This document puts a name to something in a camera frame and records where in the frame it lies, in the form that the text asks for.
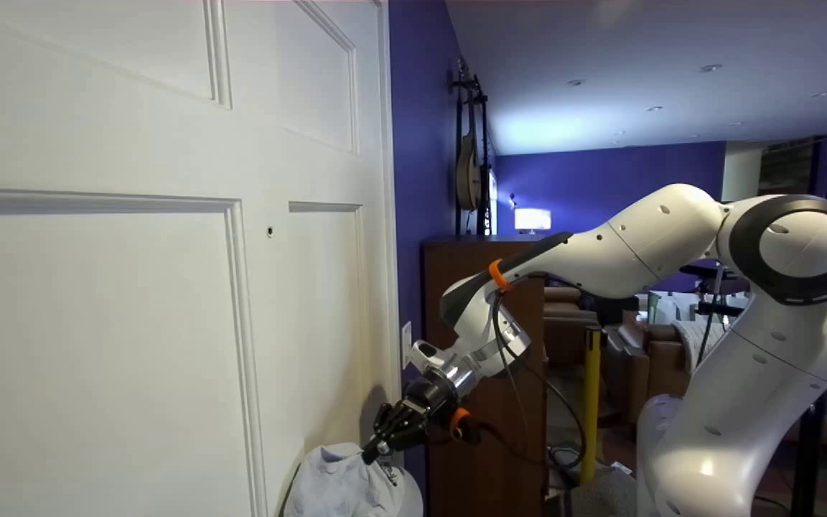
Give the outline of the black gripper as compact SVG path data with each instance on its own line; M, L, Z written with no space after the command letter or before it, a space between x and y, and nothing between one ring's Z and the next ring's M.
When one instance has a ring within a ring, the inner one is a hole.
M371 441L362 445L362 461L375 464L397 452L421 445L434 432L476 442L480 422L461 405L461 398L440 376L410 383L398 402L381 405Z

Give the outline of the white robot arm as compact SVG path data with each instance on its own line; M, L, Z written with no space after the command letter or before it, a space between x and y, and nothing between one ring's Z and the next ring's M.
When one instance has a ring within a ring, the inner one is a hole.
M688 387L642 405L636 517L753 517L773 452L827 392L827 198L806 192L717 201L667 184L595 231L549 235L453 281L440 300L453 346L415 347L418 379L381 409L362 456L453 428L464 398L521 360L529 337L503 307L516 281L555 275L622 301L698 258L737 274L750 300Z

